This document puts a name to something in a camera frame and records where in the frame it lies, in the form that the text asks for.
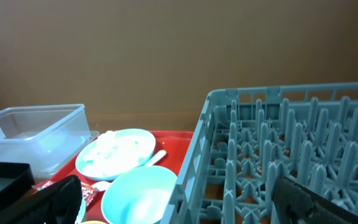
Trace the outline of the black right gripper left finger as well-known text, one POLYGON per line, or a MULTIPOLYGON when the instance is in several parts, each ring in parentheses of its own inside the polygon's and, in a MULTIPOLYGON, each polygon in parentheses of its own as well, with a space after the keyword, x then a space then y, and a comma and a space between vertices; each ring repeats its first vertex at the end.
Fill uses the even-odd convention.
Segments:
POLYGON ((1 210, 0 224, 74 224, 81 202, 81 181, 69 175, 1 210))

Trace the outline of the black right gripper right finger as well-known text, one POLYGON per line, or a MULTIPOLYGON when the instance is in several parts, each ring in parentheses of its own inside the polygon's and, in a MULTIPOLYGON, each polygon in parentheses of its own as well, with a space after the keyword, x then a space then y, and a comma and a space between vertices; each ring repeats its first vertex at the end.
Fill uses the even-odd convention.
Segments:
POLYGON ((280 224, 358 224, 358 216, 297 184, 287 177, 275 181, 272 190, 275 215, 280 224))

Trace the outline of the red candy wrapper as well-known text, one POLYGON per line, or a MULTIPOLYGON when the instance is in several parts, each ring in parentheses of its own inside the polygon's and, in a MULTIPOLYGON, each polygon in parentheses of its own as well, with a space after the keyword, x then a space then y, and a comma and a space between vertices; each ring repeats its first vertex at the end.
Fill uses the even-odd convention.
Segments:
MULTIPOLYGON (((40 187, 36 187, 36 190, 42 190, 45 189, 47 187, 49 187, 50 185, 54 184, 54 181, 48 180, 46 181, 43 185, 41 185, 40 187)), ((85 200, 85 204, 86 206, 89 206, 92 201, 94 200, 95 196, 98 193, 98 189, 93 187, 90 184, 86 184, 84 182, 81 182, 81 191, 82 191, 82 197, 85 200)))

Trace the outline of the yellow plastic cup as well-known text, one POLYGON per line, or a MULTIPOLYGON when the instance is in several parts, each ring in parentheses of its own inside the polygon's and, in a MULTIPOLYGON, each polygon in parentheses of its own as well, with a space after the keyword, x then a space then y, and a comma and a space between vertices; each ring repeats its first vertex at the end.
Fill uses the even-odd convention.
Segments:
POLYGON ((97 220, 90 220, 90 221, 86 221, 86 222, 81 222, 80 224, 107 224, 107 223, 102 222, 102 221, 97 221, 97 220))

